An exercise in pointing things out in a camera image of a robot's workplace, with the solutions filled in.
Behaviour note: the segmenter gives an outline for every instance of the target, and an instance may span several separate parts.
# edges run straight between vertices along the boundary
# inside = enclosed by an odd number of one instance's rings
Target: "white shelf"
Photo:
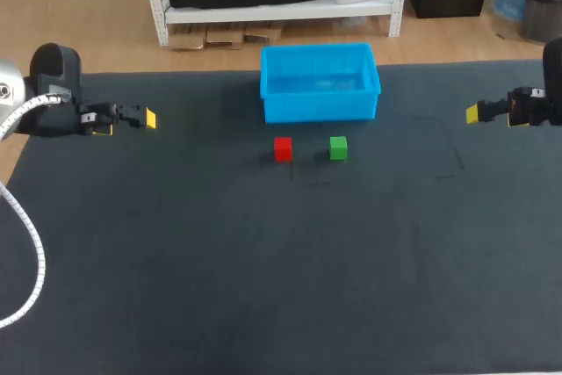
[[[393,0],[372,0],[359,4],[337,4],[334,0],[313,0],[299,4],[210,10],[174,9],[171,6],[166,9],[169,0],[162,0],[162,4],[166,24],[366,17],[390,15],[393,9]]]
[[[231,9],[174,9],[169,0],[149,0],[161,46],[168,45],[168,25],[212,22],[274,21],[290,19],[369,17],[390,15],[389,37],[400,35],[404,0],[373,0],[359,4],[337,4],[334,0],[314,0],[300,4]]]

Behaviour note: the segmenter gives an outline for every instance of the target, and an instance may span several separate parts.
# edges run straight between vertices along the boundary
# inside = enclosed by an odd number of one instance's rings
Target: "green cube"
[[[348,159],[348,140],[345,136],[332,136],[330,138],[330,160]]]

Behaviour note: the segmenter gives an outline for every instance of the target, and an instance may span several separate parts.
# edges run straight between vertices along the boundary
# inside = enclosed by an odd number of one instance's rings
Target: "gray trash bin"
[[[562,37],[562,0],[526,0],[521,33],[538,43]]]

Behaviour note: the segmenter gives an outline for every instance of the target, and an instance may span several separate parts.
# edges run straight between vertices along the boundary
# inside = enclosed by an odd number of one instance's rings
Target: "cardboard box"
[[[240,50],[244,47],[245,26],[243,22],[209,24],[206,45],[210,48]]]
[[[284,21],[248,22],[244,30],[244,41],[269,46],[281,38]]]
[[[168,44],[172,50],[203,50],[206,24],[174,24],[169,26]]]

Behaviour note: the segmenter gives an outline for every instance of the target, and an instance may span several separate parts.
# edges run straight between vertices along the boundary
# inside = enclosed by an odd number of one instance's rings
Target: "red cube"
[[[276,138],[274,149],[276,162],[292,162],[292,138]]]

